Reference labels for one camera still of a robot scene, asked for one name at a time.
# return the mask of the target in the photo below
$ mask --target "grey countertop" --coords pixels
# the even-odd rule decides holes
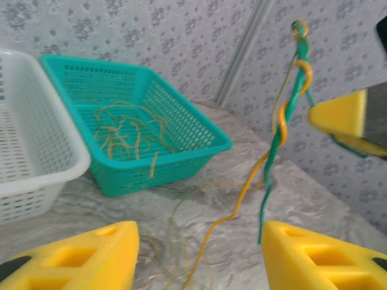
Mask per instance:
[[[141,242],[133,290],[164,289],[171,278],[174,282],[168,289],[179,289],[186,278],[185,263],[194,262],[211,224],[231,214],[240,188],[207,187],[187,198],[174,217],[179,230],[168,223],[173,208],[186,193],[208,183],[242,183],[269,148],[228,112],[210,103],[198,106],[232,137],[232,150],[215,156],[193,178],[121,198],[101,195],[89,174],[69,182],[48,213],[0,226],[0,262],[18,252],[107,224],[137,221]],[[387,253],[386,236],[291,161],[277,157],[272,175],[275,189],[267,204],[266,219]],[[237,218],[216,228],[207,246],[207,263],[203,260],[195,283],[187,289],[268,289],[261,247],[257,245],[264,190],[247,194]]]

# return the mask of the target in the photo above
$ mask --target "patterned wallpaper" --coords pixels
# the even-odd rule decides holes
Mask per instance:
[[[150,66],[212,99],[254,0],[0,1],[1,47]]]
[[[275,0],[227,103],[228,109],[271,140],[275,97],[294,53],[290,24],[310,26],[316,101],[385,82],[387,63],[375,25],[387,15],[385,0]],[[292,83],[296,72],[292,73]],[[292,85],[288,86],[290,95]],[[355,211],[387,234],[387,162],[358,159],[335,146],[307,122],[301,97],[280,154],[292,159]]]

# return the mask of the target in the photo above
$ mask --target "plastic basket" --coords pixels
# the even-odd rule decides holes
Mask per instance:
[[[51,55],[43,56],[41,63],[91,152],[91,171],[104,195],[120,196],[188,178],[215,154],[232,146],[224,132],[149,68]],[[94,112],[116,102],[141,105],[166,118],[169,126],[165,138],[177,152],[153,144],[140,159],[122,161],[116,154],[109,158],[101,149],[103,140],[94,139],[98,128]],[[144,122],[151,120],[144,110],[122,110],[117,108],[115,113],[131,114]],[[160,133],[158,126],[150,127]],[[133,127],[122,130],[125,135],[135,135]],[[151,177],[156,152],[158,158]]]
[[[48,211],[90,155],[39,62],[0,50],[0,224]]]

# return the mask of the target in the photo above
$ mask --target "teal plastic basket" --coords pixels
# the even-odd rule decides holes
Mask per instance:
[[[196,174],[215,154],[228,150],[231,139],[182,96],[167,81],[149,68],[64,56],[42,56],[41,63],[70,112],[92,156],[91,171],[104,195],[116,197],[155,187]],[[144,106],[168,120],[164,139],[175,149],[172,153],[160,143],[140,159],[122,160],[115,153],[109,158],[96,141],[99,127],[96,110],[117,102]],[[115,114],[130,115],[149,122],[152,117],[143,109],[117,107]],[[135,128],[123,127],[127,142],[135,142]],[[149,130],[160,133],[156,124]],[[147,144],[140,150],[146,151]],[[154,156],[158,157],[151,177]]]

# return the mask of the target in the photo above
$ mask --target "white floral pattern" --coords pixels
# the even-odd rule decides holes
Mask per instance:
[[[375,25],[386,15],[385,0],[276,0],[228,109],[259,136],[271,139],[272,107],[294,53],[290,24],[297,18],[304,18],[310,26],[311,89],[317,102],[385,82],[387,63]],[[285,97],[290,95],[292,82]],[[387,162],[358,159],[337,147],[308,124],[308,107],[301,97],[280,154],[387,234]]]
[[[250,0],[0,1],[1,46],[149,66],[187,98],[213,98]]]

